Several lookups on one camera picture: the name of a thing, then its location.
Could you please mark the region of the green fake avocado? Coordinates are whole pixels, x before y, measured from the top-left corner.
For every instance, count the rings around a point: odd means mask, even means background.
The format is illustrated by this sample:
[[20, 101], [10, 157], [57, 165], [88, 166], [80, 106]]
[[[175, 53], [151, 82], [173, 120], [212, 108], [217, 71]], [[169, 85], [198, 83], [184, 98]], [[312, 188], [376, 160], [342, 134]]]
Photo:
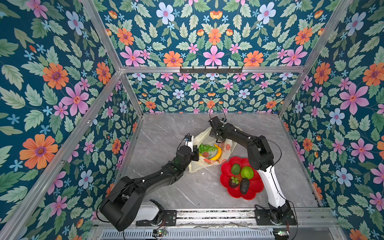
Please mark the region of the green fake avocado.
[[241, 165], [239, 164], [233, 164], [231, 167], [231, 173], [234, 176], [238, 176], [241, 173]]

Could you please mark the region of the green fake lime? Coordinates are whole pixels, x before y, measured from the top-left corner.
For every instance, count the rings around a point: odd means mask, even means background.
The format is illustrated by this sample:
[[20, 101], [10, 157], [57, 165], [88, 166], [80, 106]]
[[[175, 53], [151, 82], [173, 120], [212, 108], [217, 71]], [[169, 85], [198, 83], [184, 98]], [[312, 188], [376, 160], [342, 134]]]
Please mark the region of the green fake lime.
[[251, 180], [255, 176], [253, 168], [245, 166], [241, 169], [240, 175], [243, 179]]

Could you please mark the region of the dark fake mangosteen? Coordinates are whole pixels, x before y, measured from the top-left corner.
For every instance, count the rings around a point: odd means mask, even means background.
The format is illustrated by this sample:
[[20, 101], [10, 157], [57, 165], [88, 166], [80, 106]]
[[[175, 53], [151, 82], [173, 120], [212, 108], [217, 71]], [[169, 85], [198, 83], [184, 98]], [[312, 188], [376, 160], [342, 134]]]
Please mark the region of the dark fake mangosteen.
[[239, 186], [239, 180], [236, 177], [231, 177], [229, 180], [229, 187], [235, 189]]

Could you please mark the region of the dark purple fake avocado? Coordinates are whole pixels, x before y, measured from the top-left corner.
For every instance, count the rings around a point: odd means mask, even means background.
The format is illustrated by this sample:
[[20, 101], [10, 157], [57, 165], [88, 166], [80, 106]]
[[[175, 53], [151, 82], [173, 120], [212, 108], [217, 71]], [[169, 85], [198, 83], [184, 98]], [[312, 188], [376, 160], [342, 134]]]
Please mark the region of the dark purple fake avocado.
[[240, 192], [242, 195], [246, 195], [250, 188], [250, 180], [247, 178], [243, 178], [240, 183]]

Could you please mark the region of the red flower-shaped plastic plate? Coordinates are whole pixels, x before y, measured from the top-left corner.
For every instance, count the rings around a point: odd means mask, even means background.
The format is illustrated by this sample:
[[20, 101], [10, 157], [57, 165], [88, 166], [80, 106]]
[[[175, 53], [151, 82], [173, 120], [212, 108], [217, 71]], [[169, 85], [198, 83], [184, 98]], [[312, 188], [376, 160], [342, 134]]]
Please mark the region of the red flower-shaped plastic plate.
[[[240, 158], [240, 157], [232, 157], [228, 162], [225, 162], [221, 166], [220, 182], [221, 182], [222, 186], [227, 189], [229, 195], [232, 198], [235, 198], [235, 199], [242, 198], [242, 199], [245, 199], [248, 201], [253, 200], [258, 193], [261, 193], [264, 190], [264, 184], [263, 184], [263, 181], [262, 181], [259, 173], [253, 169], [255, 172], [255, 176], [250, 180], [249, 191], [246, 195], [242, 195], [240, 192], [240, 183], [241, 183], [243, 178], [241, 177], [240, 174], [238, 176], [232, 175], [231, 167], [233, 164], [239, 164], [239, 165], [241, 165], [241, 168], [243, 168], [245, 166], [251, 167], [248, 159]], [[235, 189], [231, 189], [229, 187], [229, 180], [231, 177], [236, 177], [239, 180], [239, 186]]]

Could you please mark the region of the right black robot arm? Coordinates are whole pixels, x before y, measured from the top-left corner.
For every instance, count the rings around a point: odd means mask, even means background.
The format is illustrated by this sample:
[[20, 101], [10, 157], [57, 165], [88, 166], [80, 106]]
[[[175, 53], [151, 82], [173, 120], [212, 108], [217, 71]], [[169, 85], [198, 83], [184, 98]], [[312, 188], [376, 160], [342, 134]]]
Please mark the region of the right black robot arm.
[[274, 155], [264, 136], [247, 134], [218, 117], [209, 120], [210, 136], [219, 141], [232, 140], [247, 150], [249, 163], [263, 181], [269, 200], [271, 222], [279, 225], [294, 215], [290, 202], [285, 198], [275, 173]]

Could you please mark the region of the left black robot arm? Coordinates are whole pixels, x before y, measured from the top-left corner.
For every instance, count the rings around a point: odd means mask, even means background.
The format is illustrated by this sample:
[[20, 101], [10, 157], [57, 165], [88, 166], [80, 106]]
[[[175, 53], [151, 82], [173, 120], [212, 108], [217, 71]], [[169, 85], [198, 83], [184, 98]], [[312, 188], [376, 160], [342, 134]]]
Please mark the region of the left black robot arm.
[[165, 210], [155, 200], [144, 202], [150, 193], [176, 183], [192, 161], [199, 160], [199, 148], [181, 146], [172, 161], [148, 176], [130, 179], [121, 178], [99, 205], [100, 213], [119, 232], [132, 223], [147, 222], [153, 226], [162, 224]]

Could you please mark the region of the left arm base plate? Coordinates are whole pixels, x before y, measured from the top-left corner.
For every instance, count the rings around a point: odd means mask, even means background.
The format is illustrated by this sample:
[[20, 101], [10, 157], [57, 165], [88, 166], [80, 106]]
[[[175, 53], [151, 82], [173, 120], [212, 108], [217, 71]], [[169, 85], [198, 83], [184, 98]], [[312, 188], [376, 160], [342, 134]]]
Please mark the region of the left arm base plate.
[[177, 213], [176, 210], [159, 211], [154, 219], [136, 221], [135, 224], [137, 227], [174, 227], [177, 222]]

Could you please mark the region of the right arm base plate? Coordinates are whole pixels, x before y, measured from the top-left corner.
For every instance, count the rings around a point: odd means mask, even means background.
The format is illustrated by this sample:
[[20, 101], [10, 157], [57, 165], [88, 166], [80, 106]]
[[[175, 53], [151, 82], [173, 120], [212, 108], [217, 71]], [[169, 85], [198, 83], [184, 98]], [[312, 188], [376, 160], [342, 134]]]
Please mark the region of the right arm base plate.
[[298, 223], [292, 210], [281, 214], [276, 210], [256, 209], [254, 213], [258, 226], [295, 226]]

